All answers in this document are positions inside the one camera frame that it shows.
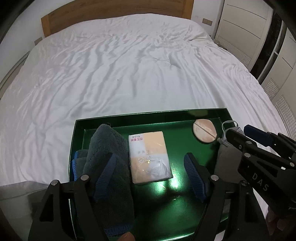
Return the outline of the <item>person's left hand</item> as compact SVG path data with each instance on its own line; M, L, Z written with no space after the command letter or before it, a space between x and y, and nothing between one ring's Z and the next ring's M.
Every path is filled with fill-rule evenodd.
M135 241L135 237L131 232L127 232L123 234L121 237L119 237L117 241Z

